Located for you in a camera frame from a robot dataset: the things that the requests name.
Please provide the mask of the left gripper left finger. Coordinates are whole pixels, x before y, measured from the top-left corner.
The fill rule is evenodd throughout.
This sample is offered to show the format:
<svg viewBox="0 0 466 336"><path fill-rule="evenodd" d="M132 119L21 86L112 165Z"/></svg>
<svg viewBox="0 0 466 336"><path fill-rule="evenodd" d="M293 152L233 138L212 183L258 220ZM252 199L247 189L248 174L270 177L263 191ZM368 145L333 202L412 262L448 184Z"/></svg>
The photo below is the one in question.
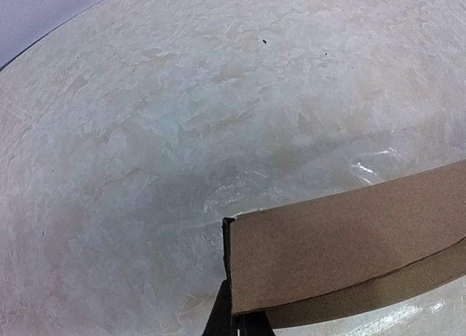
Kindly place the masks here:
<svg viewBox="0 0 466 336"><path fill-rule="evenodd" d="M224 280L218 290L202 336L231 335L233 335L232 293L229 281Z"/></svg>

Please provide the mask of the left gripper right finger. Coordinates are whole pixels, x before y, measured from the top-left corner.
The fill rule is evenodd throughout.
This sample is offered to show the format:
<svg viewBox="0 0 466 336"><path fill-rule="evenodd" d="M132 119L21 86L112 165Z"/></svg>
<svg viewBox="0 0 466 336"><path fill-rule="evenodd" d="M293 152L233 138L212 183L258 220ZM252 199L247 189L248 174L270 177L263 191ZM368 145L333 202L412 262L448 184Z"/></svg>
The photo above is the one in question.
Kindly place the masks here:
<svg viewBox="0 0 466 336"><path fill-rule="evenodd" d="M239 336L274 336L273 328L263 311L239 315L237 330Z"/></svg>

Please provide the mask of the brown cardboard box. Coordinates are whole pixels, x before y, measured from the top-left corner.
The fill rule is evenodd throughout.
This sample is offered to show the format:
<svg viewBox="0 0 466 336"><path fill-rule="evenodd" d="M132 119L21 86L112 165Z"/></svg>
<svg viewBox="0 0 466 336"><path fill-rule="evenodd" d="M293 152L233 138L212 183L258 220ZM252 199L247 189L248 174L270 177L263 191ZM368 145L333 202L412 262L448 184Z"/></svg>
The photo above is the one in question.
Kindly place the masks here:
<svg viewBox="0 0 466 336"><path fill-rule="evenodd" d="M232 315L275 329L383 308L465 275L465 162L224 222Z"/></svg>

